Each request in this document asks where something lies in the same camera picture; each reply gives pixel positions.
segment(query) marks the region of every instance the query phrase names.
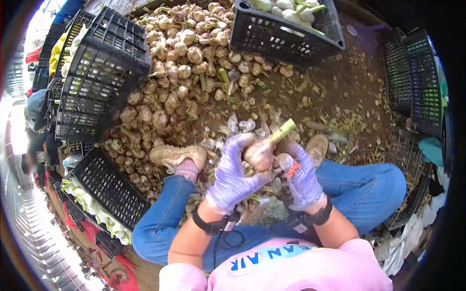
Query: yellow bag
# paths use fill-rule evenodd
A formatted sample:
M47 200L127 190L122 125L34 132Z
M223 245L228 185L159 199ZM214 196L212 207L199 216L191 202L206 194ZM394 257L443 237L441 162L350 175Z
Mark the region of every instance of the yellow bag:
M50 61L48 62L50 67L48 68L48 75L51 76L55 73L57 69L58 59L60 58L60 53L62 52L63 46L65 45L65 39L68 35L68 31L64 32L60 38L57 40L56 44L52 48L52 53L50 54Z

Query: teal cloth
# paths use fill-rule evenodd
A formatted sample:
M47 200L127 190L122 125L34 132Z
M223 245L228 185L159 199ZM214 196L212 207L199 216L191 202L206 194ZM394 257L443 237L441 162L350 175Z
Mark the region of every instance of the teal cloth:
M437 167L443 167L442 142L436 137L426 137L418 144L423 156L423 162L432 162Z

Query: wrist strap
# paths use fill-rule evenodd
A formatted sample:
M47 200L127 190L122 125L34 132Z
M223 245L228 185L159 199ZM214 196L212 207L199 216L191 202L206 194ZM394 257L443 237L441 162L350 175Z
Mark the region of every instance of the wrist strap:
M320 208L319 211L316 212L314 215L306 214L305 216L306 218L308 218L306 220L310 220L311 225L312 224L322 225L329 220L330 212L332 212L332 209L333 209L333 204L330 201L330 199L328 199L327 197L327 205L325 205L324 208Z
M235 207L231 215L224 215L220 221L207 223L200 218L198 208L199 204L192 211L192 219L208 236L215 236L221 233L222 237L226 237L241 218L241 213Z

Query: cable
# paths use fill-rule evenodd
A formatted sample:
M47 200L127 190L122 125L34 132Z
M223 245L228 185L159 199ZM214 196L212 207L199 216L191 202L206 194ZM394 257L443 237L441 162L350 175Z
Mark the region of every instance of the cable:
M237 245L237 246L232 246L231 244L229 244L229 243L226 242L226 237L230 234L230 232L236 232L236 233L238 233L238 234L241 236L241 243L240 243L239 245ZM233 248L233 249L237 249L237 248L241 247L241 246L244 244L244 240L245 240L245 239L244 239L244 235L243 235L241 232L237 231L237 230L232 230L232 231L230 231L230 232L229 232L226 236L222 237L222 238L223 238L223 241L225 242L225 244L226 244L227 246L229 246L230 248ZM216 262L216 261L217 261L217 246L218 246L218 244L219 244L219 240L220 240L221 233L222 233L222 232L219 233L219 235L217 236L217 240L215 241L215 244L213 245L213 269L214 269L214 270L215 270L215 268L217 267L217 262Z
M219 244L220 234L221 232L219 232L219 235L217 235L217 240L215 241L215 244L213 245L213 269L214 270L217 267L217 264L215 261L217 259L217 245Z

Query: pink t-shirt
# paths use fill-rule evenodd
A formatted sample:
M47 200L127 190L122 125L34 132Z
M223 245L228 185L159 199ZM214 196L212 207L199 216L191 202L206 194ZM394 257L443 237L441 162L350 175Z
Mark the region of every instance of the pink t-shirt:
M234 255L209 279L192 265L170 264L160 270L160 290L393 290L365 240L353 239L338 249L319 248L303 240L288 244L290 241L276 238Z

